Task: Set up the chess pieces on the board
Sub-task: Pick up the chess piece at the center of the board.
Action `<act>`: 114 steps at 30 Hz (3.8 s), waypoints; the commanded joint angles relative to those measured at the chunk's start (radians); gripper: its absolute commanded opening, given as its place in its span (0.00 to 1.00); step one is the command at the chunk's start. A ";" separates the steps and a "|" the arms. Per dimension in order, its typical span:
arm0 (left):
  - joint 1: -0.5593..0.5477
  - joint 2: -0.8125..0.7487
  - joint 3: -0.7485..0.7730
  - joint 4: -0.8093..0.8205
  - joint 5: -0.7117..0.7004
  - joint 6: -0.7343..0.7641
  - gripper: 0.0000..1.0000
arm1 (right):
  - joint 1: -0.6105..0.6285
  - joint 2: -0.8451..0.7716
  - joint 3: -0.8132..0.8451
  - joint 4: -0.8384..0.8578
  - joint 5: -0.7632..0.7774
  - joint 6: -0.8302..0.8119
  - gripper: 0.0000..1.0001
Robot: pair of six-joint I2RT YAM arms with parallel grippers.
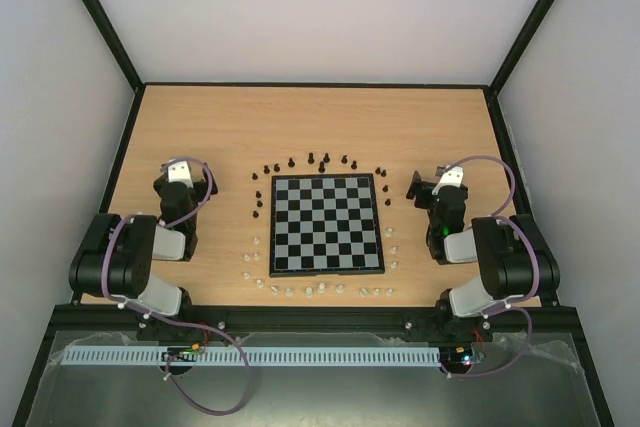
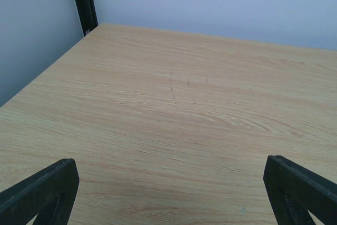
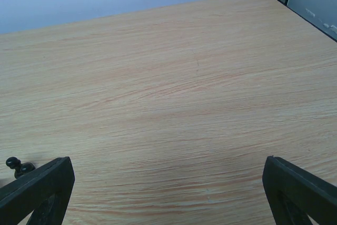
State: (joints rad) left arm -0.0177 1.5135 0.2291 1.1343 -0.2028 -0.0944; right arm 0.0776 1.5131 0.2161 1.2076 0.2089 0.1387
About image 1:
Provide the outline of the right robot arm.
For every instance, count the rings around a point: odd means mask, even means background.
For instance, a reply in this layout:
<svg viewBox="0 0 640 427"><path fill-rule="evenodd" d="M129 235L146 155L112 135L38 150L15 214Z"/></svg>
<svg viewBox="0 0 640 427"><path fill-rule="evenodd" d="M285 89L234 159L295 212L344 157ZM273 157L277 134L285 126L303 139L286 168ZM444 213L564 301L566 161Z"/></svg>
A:
<svg viewBox="0 0 640 427"><path fill-rule="evenodd" d="M427 212L425 242L441 265L477 263L479 274L443 291L434 323L445 337L460 337L471 318L504 311L532 297L554 293L560 270L544 236L529 214L477 217L465 225L468 188L455 167L428 182L415 172L406 198Z"/></svg>

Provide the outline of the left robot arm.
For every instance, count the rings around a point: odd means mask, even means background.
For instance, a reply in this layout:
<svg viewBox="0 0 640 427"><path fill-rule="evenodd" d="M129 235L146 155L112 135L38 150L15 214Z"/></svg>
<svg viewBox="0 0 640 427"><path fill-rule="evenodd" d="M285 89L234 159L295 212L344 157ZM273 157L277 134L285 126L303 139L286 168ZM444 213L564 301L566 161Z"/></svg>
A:
<svg viewBox="0 0 640 427"><path fill-rule="evenodd" d="M160 214L96 214L69 268L73 292L131 308L143 319L189 319L190 294L152 274L152 262L188 262L197 244L197 214L218 193L207 165L179 157L161 167L153 188Z"/></svg>

